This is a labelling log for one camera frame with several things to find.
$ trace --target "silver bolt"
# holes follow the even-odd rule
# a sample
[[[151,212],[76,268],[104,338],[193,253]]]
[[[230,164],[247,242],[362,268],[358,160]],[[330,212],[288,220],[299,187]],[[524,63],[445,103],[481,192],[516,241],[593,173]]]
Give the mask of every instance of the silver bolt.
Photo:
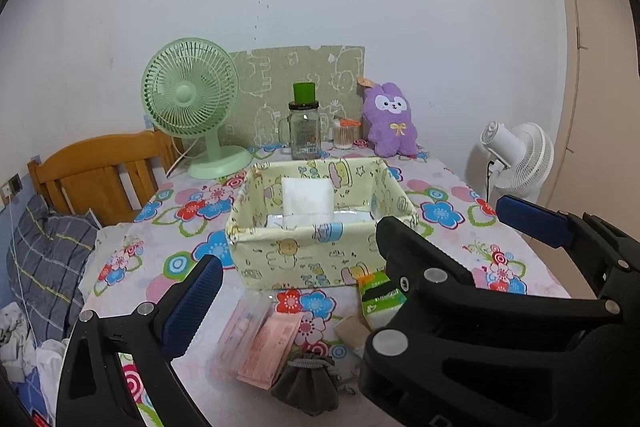
[[[618,306],[617,302],[612,301],[611,299],[609,299],[608,301],[606,301],[604,303],[604,307],[605,307],[606,311],[608,311],[612,315],[619,315],[620,314],[620,306]]]
[[[78,316],[78,320],[80,320],[80,322],[89,322],[92,319],[93,316],[94,316],[94,312],[93,311],[84,310]]]
[[[382,330],[371,341],[373,349],[385,357],[397,357],[409,347],[409,339],[402,331]]]
[[[429,282],[434,282],[436,284],[445,282],[447,280],[447,272],[441,270],[440,268],[427,268],[424,271],[424,278]]]
[[[137,307],[137,311],[140,315],[148,315],[154,310],[153,302],[143,302]]]

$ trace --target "fan base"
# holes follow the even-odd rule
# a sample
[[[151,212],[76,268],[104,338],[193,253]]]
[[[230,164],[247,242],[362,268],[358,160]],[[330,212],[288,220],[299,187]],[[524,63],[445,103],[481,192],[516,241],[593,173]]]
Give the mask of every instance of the fan base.
[[[198,180],[212,180],[222,178],[246,167],[251,163],[251,153],[238,145],[220,147],[220,156],[211,160],[207,153],[191,161],[188,173]]]

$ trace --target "black jar lid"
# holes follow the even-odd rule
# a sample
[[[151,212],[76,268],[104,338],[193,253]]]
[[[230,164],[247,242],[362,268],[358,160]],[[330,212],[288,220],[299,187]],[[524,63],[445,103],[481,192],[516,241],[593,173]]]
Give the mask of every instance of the black jar lid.
[[[318,100],[309,103],[289,102],[289,109],[292,111],[307,111],[309,109],[317,109],[320,107]]]

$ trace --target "yellow bow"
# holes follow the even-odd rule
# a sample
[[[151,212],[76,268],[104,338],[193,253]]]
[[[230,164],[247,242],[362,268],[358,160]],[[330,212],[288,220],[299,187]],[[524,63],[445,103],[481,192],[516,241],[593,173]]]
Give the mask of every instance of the yellow bow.
[[[404,136],[404,130],[406,129],[405,123],[401,123],[400,125],[398,125],[397,123],[391,123],[389,124],[389,127],[396,130],[396,136]]]

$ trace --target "jar handle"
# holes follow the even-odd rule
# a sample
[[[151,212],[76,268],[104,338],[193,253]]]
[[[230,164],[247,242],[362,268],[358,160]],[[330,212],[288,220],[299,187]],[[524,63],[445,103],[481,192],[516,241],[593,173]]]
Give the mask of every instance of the jar handle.
[[[284,145],[284,147],[291,147],[291,128],[290,128],[291,115],[286,118],[280,118],[278,122],[278,141]]]

